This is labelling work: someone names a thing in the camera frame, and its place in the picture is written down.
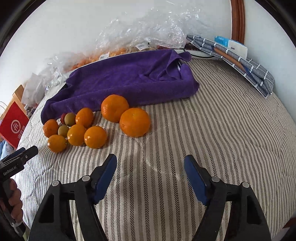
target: barcode sticker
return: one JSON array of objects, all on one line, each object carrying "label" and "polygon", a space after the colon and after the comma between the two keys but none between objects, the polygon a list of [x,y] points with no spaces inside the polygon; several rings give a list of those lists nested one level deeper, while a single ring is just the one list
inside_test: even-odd
[{"label": "barcode sticker", "polygon": [[103,60],[103,59],[107,59],[107,58],[109,58],[109,52],[106,53],[106,54],[102,54],[102,55],[100,56],[100,58],[99,58],[99,61],[100,61],[100,60]]},{"label": "barcode sticker", "polygon": [[144,42],[144,43],[141,43],[141,44],[137,44],[136,48],[141,51],[143,49],[149,49],[150,46],[148,45],[147,42]]}]

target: wooden frame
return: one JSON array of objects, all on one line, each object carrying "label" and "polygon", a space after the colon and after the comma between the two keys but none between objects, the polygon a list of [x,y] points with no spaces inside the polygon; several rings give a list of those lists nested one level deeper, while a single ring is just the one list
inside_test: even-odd
[{"label": "wooden frame", "polygon": [[230,0],[232,30],[231,39],[244,44],[245,35],[245,13],[244,0]]}]

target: bed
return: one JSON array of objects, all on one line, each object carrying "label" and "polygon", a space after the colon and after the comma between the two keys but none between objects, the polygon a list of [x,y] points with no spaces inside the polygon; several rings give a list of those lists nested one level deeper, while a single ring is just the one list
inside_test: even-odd
[{"label": "bed", "polygon": [[[15,177],[27,225],[52,181],[74,182],[113,153],[118,168],[96,206],[108,239],[191,240],[205,211],[184,172],[183,159],[192,154],[224,182],[251,185],[273,237],[296,209],[295,123],[275,94],[263,98],[227,63],[195,59],[189,65],[200,90],[188,99],[144,106],[152,120],[146,136],[129,138],[97,112],[94,123],[108,134],[102,149],[68,146],[55,154],[47,148],[40,114],[61,86],[52,89],[19,144],[39,149]],[[83,240],[75,203],[70,206],[76,238]],[[223,240],[229,211],[227,204],[217,240]]]}]

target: blue gripper pad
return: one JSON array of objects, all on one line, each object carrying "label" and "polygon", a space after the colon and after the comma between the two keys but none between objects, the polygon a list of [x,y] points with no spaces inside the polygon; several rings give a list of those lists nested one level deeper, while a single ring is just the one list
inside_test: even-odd
[{"label": "blue gripper pad", "polygon": [[202,180],[200,173],[194,166],[193,162],[196,162],[193,156],[187,155],[184,159],[184,169],[186,171],[189,182],[196,195],[196,198],[202,202],[203,205],[208,204],[208,198],[206,195],[206,185]]},{"label": "blue gripper pad", "polygon": [[96,183],[95,194],[93,197],[95,203],[99,203],[100,200],[104,199],[107,189],[115,173],[116,167],[117,158],[115,155],[112,155],[105,168],[105,171],[102,173],[100,179]]}]

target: large orange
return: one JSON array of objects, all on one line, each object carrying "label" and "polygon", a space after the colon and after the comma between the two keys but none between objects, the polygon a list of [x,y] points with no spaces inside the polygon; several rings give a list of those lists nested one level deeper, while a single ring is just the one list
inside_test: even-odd
[{"label": "large orange", "polygon": [[47,141],[48,148],[52,152],[56,152],[56,153],[65,150],[67,147],[67,143],[68,142],[65,139],[65,137],[61,135],[52,135]]},{"label": "large orange", "polygon": [[49,138],[52,135],[56,135],[59,129],[59,124],[56,120],[50,119],[48,120],[43,126],[43,133],[44,135]]},{"label": "large orange", "polygon": [[128,101],[120,95],[109,95],[101,105],[102,116],[111,122],[119,122],[123,112],[129,108]]},{"label": "large orange", "polygon": [[89,128],[94,120],[94,115],[90,108],[82,108],[76,115],[76,124],[81,124],[85,128]]},{"label": "large orange", "polygon": [[86,129],[81,124],[70,127],[68,131],[68,142],[73,146],[81,146],[84,143]]},{"label": "large orange", "polygon": [[141,137],[150,129],[150,117],[141,108],[130,108],[122,114],[119,125],[126,135]]},{"label": "large orange", "polygon": [[106,131],[100,126],[92,126],[84,134],[85,144],[92,149],[101,148],[106,140]]}]

